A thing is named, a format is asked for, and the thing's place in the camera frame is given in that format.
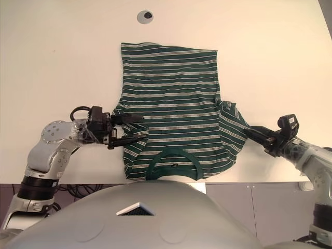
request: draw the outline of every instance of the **cloth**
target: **cloth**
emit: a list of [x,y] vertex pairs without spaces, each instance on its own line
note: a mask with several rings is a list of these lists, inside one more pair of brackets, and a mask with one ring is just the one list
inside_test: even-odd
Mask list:
[[121,44],[123,89],[114,114],[145,119],[122,126],[147,139],[127,145],[127,178],[207,178],[230,168],[248,124],[235,103],[220,99],[217,51],[154,43]]

